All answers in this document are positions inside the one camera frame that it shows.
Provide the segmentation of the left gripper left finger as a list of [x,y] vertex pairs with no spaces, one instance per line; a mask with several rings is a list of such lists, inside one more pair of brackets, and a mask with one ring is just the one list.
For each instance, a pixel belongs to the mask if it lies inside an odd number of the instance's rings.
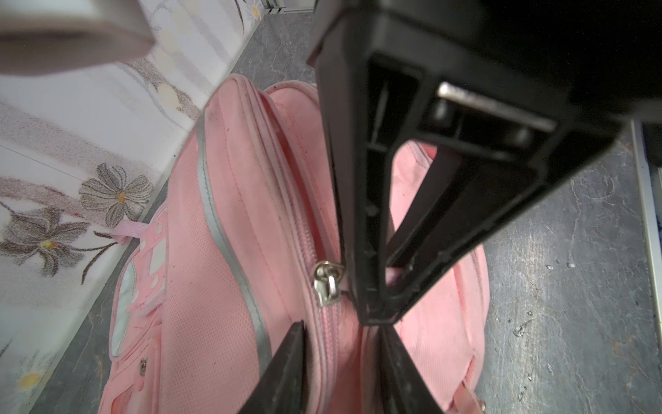
[[295,414],[303,410],[306,331],[289,328],[272,361],[239,414]]

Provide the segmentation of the pink backpack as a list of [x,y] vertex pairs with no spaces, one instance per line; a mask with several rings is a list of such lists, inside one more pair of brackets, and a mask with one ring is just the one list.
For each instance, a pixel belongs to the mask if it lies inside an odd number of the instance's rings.
[[303,412],[381,413],[378,333],[360,325],[317,88],[220,84],[122,269],[103,413],[236,413],[294,323],[306,329]]

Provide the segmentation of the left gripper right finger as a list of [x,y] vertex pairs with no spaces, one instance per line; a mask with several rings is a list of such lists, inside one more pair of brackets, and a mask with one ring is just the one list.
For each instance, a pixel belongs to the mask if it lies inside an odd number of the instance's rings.
[[379,327],[379,375],[385,413],[443,414],[392,325]]

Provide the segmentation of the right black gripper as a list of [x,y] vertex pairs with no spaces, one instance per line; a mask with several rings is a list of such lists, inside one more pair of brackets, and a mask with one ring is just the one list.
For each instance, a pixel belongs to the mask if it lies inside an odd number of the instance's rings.
[[661,120],[658,1],[319,1],[311,61],[371,61],[560,118]]

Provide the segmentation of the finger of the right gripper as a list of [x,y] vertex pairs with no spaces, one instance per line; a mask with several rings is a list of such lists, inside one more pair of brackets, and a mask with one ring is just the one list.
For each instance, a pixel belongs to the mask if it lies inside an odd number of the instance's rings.
[[549,118],[377,61],[353,70],[311,55],[341,253],[365,325],[402,318],[465,254],[618,133],[584,108]]

